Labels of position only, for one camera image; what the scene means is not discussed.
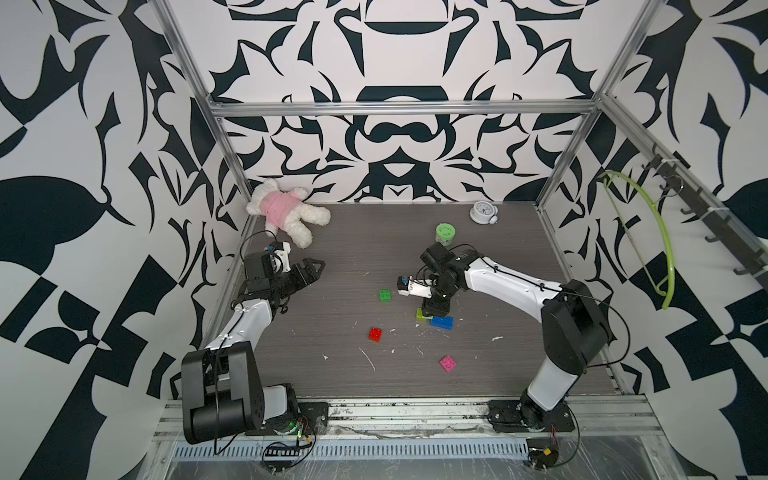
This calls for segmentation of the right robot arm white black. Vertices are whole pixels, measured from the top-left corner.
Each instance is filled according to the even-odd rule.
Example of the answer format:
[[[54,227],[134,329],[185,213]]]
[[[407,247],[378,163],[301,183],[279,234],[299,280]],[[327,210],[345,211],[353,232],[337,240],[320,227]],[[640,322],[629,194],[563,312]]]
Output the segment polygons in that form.
[[[456,293],[473,291],[522,311],[541,326],[544,360],[519,403],[529,426],[563,405],[590,362],[614,339],[598,300],[580,281],[539,279],[473,248],[454,252],[439,243],[429,246],[420,259],[426,276],[403,280],[400,290],[421,297],[426,315],[448,315]]]

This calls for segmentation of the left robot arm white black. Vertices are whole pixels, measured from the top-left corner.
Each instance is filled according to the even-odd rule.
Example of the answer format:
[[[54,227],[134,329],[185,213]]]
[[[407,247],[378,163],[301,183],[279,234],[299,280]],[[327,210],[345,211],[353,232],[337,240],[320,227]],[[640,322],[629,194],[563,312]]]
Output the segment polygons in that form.
[[[183,432],[199,444],[257,431],[288,434],[300,410],[288,383],[264,386],[255,347],[298,291],[321,278],[325,262],[304,258],[291,266],[274,249],[244,260],[245,279],[231,304],[232,317],[205,348],[181,364]]]

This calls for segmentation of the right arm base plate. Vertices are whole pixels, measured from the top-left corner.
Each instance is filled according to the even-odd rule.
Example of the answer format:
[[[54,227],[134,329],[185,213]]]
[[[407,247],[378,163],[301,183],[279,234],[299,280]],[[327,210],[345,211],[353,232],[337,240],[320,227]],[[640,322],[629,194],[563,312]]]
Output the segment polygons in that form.
[[[487,421],[500,433],[540,433],[576,430],[574,416],[565,401],[546,411],[527,397],[521,400],[490,400]]]

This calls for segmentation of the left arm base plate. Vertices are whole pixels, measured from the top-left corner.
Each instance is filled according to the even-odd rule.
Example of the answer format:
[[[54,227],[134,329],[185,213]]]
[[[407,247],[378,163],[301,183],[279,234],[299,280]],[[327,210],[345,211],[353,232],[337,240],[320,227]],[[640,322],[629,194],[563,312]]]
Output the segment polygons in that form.
[[[291,404],[286,413],[268,418],[256,430],[247,431],[246,436],[287,436],[295,435],[300,426],[312,434],[322,431],[328,423],[330,404],[328,402],[299,402]]]

